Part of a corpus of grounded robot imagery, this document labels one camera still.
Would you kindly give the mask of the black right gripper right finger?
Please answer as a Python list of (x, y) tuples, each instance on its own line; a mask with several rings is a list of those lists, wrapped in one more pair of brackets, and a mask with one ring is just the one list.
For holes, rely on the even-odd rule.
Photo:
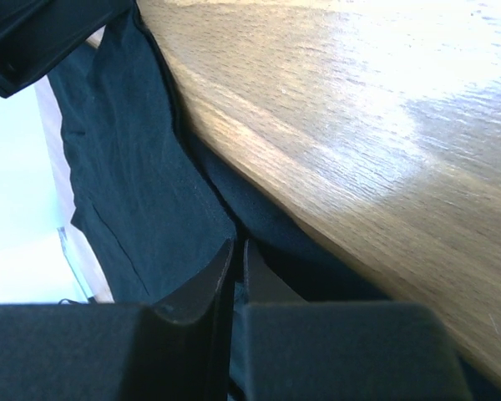
[(410, 302), (308, 302), (243, 253), (233, 379), (249, 400), (469, 400), (443, 324)]

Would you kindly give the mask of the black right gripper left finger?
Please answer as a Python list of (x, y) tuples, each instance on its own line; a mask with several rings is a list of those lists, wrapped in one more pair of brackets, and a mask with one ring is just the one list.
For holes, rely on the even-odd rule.
[(234, 245), (152, 305), (0, 305), (0, 400), (224, 400)]

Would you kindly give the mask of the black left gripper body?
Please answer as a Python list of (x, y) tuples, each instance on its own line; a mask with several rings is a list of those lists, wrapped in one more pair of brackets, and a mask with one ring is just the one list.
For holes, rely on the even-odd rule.
[(0, 96), (42, 78), (131, 1), (0, 1)]

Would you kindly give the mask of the black t-shirt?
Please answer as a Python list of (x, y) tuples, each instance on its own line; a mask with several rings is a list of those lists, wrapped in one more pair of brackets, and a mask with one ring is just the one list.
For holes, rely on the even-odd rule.
[(116, 302), (234, 245), (308, 302), (410, 302), (501, 400), (501, 1), (139, 1), (49, 81)]

